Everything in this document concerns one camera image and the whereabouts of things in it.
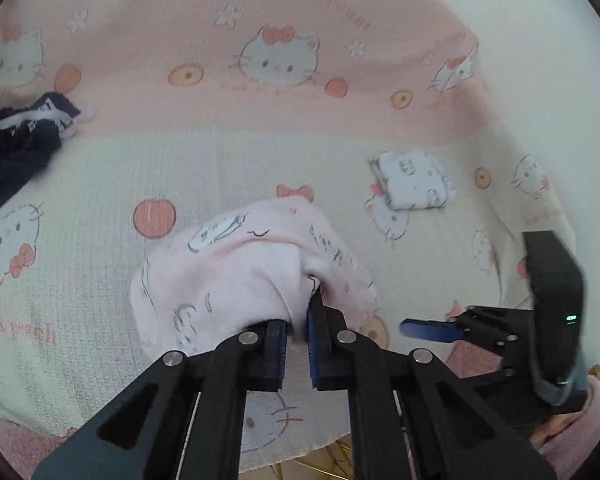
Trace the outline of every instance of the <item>metal screw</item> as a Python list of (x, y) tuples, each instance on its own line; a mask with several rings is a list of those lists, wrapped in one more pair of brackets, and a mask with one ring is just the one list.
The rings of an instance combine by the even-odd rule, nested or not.
[(340, 330), (336, 337), (341, 343), (353, 343), (356, 340), (356, 333), (351, 330)]
[(238, 336), (238, 341), (243, 345), (253, 345), (258, 342), (258, 334), (255, 332), (242, 332)]
[(417, 363), (427, 364), (433, 361), (433, 354), (426, 348), (417, 348), (413, 351), (413, 359)]
[(167, 366), (178, 366), (182, 362), (182, 354), (176, 350), (171, 350), (162, 357), (162, 362)]

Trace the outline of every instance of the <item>white wall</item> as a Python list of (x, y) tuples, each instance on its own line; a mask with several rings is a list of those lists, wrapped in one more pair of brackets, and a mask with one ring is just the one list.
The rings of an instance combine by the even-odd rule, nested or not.
[(600, 19), (587, 0), (443, 0), (480, 39), (488, 88), (551, 178), (589, 282), (583, 348), (600, 363)]

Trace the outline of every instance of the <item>hello kitty print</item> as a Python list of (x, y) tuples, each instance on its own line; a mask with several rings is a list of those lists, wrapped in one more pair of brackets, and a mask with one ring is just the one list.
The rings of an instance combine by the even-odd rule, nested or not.
[(296, 86), (314, 76), (319, 46), (316, 36), (297, 36), (291, 25), (267, 25), (244, 47), (238, 66), (247, 79), (256, 83)]
[(44, 66), (42, 31), (5, 26), (0, 35), (0, 86), (18, 88), (31, 83)]
[(40, 207), (24, 205), (0, 220), (0, 286), (6, 277), (19, 278), (36, 259)]

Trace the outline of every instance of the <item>flower illustration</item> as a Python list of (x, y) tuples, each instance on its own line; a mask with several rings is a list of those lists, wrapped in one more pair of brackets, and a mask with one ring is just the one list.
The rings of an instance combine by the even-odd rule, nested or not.
[(80, 10), (74, 10), (74, 16), (66, 22), (66, 26), (71, 30), (71, 34), (75, 34), (79, 28), (87, 27), (87, 15), (88, 12), (86, 10), (83, 10), (82, 12), (80, 12)]
[(347, 45), (349, 57), (354, 59), (358, 56), (365, 57), (366, 41), (360, 41), (357, 38)]
[(224, 9), (216, 10), (216, 25), (218, 27), (226, 25), (229, 30), (234, 30), (235, 20), (241, 17), (242, 13), (235, 4), (229, 4)]

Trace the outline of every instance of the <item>red bow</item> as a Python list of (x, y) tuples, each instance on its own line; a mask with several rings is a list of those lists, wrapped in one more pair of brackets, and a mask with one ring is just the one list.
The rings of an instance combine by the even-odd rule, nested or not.
[(265, 44), (273, 45), (281, 41), (282, 43), (289, 43), (296, 35), (296, 30), (291, 26), (287, 25), (282, 28), (269, 28), (265, 27), (262, 31), (262, 41)]
[(29, 267), (34, 258), (36, 257), (36, 251), (34, 251), (29, 244), (22, 244), (20, 246), (20, 253), (18, 256), (14, 256), (9, 264), (9, 272), (14, 278), (19, 278), (22, 269)]
[(2, 28), (2, 40), (4, 43), (8, 41), (17, 41), (22, 36), (22, 25), (5, 25)]
[(289, 189), (287, 186), (278, 184), (276, 188), (276, 196), (284, 198), (285, 196), (304, 196), (309, 202), (314, 201), (314, 190), (310, 186), (302, 186), (298, 189)]

